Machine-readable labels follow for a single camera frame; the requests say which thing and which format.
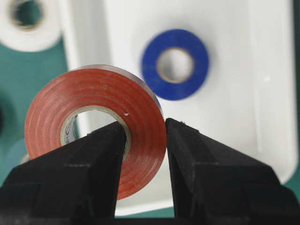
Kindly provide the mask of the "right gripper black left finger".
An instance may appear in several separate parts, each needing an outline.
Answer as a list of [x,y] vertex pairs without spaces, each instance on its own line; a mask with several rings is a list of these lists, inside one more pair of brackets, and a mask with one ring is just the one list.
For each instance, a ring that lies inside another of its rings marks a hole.
[[12,169],[1,220],[114,218],[126,135],[118,122]]

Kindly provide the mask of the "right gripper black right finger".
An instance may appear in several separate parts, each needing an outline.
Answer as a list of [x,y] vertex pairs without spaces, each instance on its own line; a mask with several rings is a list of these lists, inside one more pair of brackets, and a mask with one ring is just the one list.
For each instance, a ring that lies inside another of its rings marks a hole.
[[191,220],[299,220],[300,205],[273,169],[168,118],[174,214]]

